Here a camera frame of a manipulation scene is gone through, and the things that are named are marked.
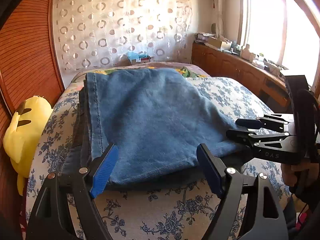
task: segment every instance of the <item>black sleeve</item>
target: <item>black sleeve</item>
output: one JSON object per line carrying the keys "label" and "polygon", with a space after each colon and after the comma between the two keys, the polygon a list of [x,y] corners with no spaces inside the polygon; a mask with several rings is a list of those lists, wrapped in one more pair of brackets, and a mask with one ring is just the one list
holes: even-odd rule
{"label": "black sleeve", "polygon": [[320,201],[320,178],[317,179],[311,186],[305,188],[302,194],[297,196],[297,198],[308,204],[310,210],[313,212]]}

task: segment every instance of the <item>blue floral pattern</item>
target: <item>blue floral pattern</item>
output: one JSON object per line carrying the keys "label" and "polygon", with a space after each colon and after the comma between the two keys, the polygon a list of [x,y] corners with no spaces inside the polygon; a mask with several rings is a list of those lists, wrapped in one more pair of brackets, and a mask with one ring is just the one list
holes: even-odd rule
{"label": "blue floral pattern", "polygon": [[[247,88],[230,78],[187,78],[217,109],[236,120],[256,118],[272,111]],[[46,124],[27,187],[26,218],[30,213],[40,187],[48,173],[61,172],[72,144],[76,121],[78,93],[82,82],[71,83],[54,107]],[[269,133],[261,129],[258,133]],[[282,207],[286,205],[289,190],[281,178],[279,163],[253,159],[242,168],[243,174],[268,175]],[[188,240],[200,239],[213,219],[219,199],[212,194],[205,179],[177,188],[141,191],[105,191],[96,200],[101,218],[113,239]],[[69,209],[76,234],[85,239],[75,202],[68,195]],[[229,239],[235,239],[244,216],[246,196],[243,195]]]}

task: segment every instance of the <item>window curtain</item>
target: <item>window curtain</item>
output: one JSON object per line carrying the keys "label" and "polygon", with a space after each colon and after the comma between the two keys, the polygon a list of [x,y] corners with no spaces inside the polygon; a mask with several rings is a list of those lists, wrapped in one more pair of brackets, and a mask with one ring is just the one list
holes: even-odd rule
{"label": "window curtain", "polygon": [[216,34],[217,36],[224,36],[224,26],[223,26],[223,7],[225,0],[213,0],[213,15],[214,21],[216,23]]}

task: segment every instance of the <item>silver bolt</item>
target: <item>silver bolt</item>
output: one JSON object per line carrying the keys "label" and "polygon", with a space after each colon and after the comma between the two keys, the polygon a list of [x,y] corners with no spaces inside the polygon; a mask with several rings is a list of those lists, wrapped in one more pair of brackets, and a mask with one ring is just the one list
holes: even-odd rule
{"label": "silver bolt", "polygon": [[47,178],[48,179],[53,179],[56,176],[56,174],[54,172],[51,172],[48,174]]}
{"label": "silver bolt", "polygon": [[79,169],[79,172],[80,172],[81,174],[85,174],[85,173],[88,172],[88,168],[82,167],[82,168]]}
{"label": "silver bolt", "polygon": [[236,170],[235,170],[234,168],[232,168],[232,167],[228,167],[228,168],[227,168],[227,173],[229,173],[229,174],[235,174],[235,173],[236,173]]}
{"label": "silver bolt", "polygon": [[261,179],[266,179],[266,178],[267,178],[267,176],[264,175],[263,173],[259,173],[259,177],[260,177]]}

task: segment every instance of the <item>yellow plush toy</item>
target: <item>yellow plush toy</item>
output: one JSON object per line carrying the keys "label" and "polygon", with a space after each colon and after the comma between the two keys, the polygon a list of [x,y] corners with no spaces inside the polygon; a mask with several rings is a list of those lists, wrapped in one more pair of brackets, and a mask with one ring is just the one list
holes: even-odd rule
{"label": "yellow plush toy", "polygon": [[29,177],[37,144],[52,111],[47,100],[33,96],[20,104],[5,132],[3,147],[18,173],[17,187],[21,196],[24,178]]}

